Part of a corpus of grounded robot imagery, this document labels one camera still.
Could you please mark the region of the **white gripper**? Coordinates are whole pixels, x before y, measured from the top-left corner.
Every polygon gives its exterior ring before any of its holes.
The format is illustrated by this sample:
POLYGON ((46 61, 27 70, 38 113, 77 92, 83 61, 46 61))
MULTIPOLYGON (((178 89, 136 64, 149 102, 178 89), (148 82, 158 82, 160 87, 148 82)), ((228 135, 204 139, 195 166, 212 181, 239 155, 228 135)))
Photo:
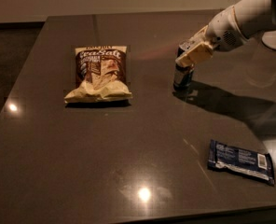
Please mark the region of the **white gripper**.
POLYGON ((175 63, 186 68, 209 60, 214 51, 207 40, 216 51, 231 51, 248 41, 238 26, 234 6, 215 15, 208 26, 181 43, 175 63))

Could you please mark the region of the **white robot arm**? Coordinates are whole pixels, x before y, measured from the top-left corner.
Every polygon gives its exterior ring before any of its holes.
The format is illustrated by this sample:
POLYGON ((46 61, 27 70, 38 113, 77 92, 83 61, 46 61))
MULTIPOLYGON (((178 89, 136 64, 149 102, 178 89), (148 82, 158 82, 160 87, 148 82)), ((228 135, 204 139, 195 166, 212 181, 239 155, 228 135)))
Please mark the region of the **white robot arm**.
POLYGON ((202 63, 215 51, 231 51, 254 35, 270 31, 276 31, 276 0, 241 0, 190 37, 175 62, 180 67, 202 63))

